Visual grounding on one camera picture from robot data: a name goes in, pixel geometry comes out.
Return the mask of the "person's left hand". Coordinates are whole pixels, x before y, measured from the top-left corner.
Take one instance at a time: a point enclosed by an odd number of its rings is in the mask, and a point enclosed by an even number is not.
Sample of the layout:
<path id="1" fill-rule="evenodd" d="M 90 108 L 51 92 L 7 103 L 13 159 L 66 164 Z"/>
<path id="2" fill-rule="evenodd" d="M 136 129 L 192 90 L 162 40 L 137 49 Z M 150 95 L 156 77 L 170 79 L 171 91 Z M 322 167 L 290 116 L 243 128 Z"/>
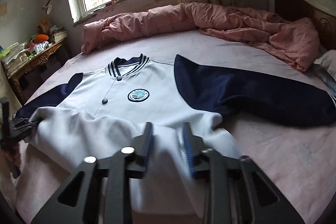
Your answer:
<path id="1" fill-rule="evenodd" d="M 22 161 L 19 143 L 15 143 L 9 150 L 5 150 L 4 155 L 13 165 L 17 167 L 21 166 Z"/>

